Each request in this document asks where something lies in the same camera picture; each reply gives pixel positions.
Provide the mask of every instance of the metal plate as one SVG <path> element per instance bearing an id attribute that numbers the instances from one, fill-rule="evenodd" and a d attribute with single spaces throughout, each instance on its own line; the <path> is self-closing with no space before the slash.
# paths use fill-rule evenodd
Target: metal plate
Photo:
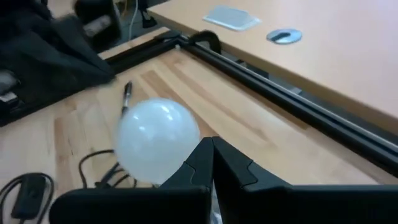
<path id="1" fill-rule="evenodd" d="M 267 40 L 275 44 L 292 44 L 299 41 L 302 33 L 296 29 L 277 29 L 267 35 Z"/>

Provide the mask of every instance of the power cord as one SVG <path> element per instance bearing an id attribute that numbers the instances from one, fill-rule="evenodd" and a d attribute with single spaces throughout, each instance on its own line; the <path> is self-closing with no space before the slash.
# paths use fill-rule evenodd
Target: power cord
<path id="1" fill-rule="evenodd" d="M 84 176 L 84 173 L 83 173 L 83 170 L 82 170 L 82 165 L 83 165 L 83 163 L 84 163 L 87 159 L 89 159 L 89 158 L 91 158 L 91 157 L 93 157 L 93 156 L 97 156 L 97 155 L 100 155 L 100 154 L 107 154 L 107 153 L 114 153 L 114 150 L 113 150 L 113 149 L 107 149 L 107 150 L 92 152 L 92 153 L 88 154 L 87 156 L 83 157 L 83 158 L 80 160 L 79 165 L 78 165 L 78 169 L 79 169 L 79 175 L 80 175 L 81 182 L 82 182 L 82 184 L 83 184 L 83 188 L 84 188 L 84 189 L 87 189 L 88 186 L 87 186 L 86 177 Z M 107 173 L 105 173 L 105 175 L 103 176 L 103 178 L 102 178 L 99 182 L 96 182 L 96 183 L 95 183 L 96 188 L 103 189 L 103 188 L 117 187 L 122 181 L 124 181 L 124 180 L 126 180 L 127 178 L 130 177 L 129 174 L 126 174 L 126 175 L 122 176 L 119 180 L 117 180 L 112 186 L 110 186 L 110 185 L 108 184 L 108 182 L 112 179 L 112 177 L 113 177 L 115 174 L 124 171 L 123 169 L 118 169 L 118 167 L 119 167 L 119 163 L 115 163 L 115 165 L 113 165 L 112 168 L 110 168 L 110 170 L 107 171 Z M 132 188 L 136 188 L 136 187 L 137 187 L 137 180 L 134 179 L 134 178 L 132 178 L 132 179 L 133 179 L 133 181 L 134 181 L 134 184 L 133 184 Z"/>
<path id="2" fill-rule="evenodd" d="M 54 195 L 54 181 L 53 179 L 47 175 L 47 174 L 43 174 L 43 173 L 28 173 L 28 174 L 22 174 L 14 179 L 12 179 L 10 182 L 8 182 L 8 184 L 6 184 L 1 190 L 0 190 L 0 224 L 3 224 L 3 211 L 4 211 L 4 203 L 6 201 L 6 198 L 8 196 L 8 194 L 19 184 L 22 184 L 23 180 L 25 180 L 25 178 L 31 177 L 33 175 L 39 175 L 41 177 L 43 177 L 50 185 L 49 185 L 49 196 L 47 197 L 47 200 L 44 204 L 44 207 L 42 209 L 41 212 L 39 212 L 39 217 L 37 219 L 37 223 L 41 223 L 43 220 L 43 217 L 46 213 L 46 211 L 49 209 L 49 206 L 51 204 L 52 201 L 52 197 Z M 25 222 L 25 219 L 21 219 L 20 220 L 20 224 L 23 224 Z"/>

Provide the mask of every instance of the light bulb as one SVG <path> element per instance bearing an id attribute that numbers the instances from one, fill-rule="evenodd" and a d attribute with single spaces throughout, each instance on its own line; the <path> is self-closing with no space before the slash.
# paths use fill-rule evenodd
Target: light bulb
<path id="1" fill-rule="evenodd" d="M 135 179 L 163 184 L 199 141 L 199 128 L 189 110 L 172 100 L 152 98 L 123 116 L 115 153 Z"/>

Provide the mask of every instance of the black bag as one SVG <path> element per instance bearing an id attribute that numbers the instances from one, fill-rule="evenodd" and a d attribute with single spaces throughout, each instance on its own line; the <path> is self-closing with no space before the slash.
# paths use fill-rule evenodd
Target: black bag
<path id="1" fill-rule="evenodd" d="M 53 19 L 35 0 L 2 3 L 0 126 L 114 78 L 88 45 L 77 17 Z"/>

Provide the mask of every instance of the beige desk surface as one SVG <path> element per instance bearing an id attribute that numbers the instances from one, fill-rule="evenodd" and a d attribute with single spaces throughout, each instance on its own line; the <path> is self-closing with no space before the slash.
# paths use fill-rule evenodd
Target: beige desk surface
<path id="1" fill-rule="evenodd" d="M 101 56 L 120 53 L 165 30 Z M 171 98 L 193 113 L 203 137 L 220 135 L 291 184 L 398 184 L 395 177 L 225 74 L 184 51 L 171 50 L 120 73 L 109 85 L 77 93 L 0 128 L 0 186 L 26 172 L 45 172 L 56 181 L 56 197 L 81 188 L 78 162 L 90 152 L 113 148 L 129 80 L 134 85 L 131 105 L 151 97 Z M 89 186 L 114 163 L 112 155 L 88 160 L 83 172 Z M 131 180 L 121 185 L 128 186 Z M 4 214 L 10 214 L 15 195 L 13 191 L 7 199 Z"/>
<path id="2" fill-rule="evenodd" d="M 246 10 L 262 23 L 235 32 L 205 22 L 217 5 Z M 187 34 L 212 30 L 225 51 L 398 133 L 396 0 L 173 0 L 149 12 Z M 290 27 L 303 32 L 300 42 L 266 40 Z"/>

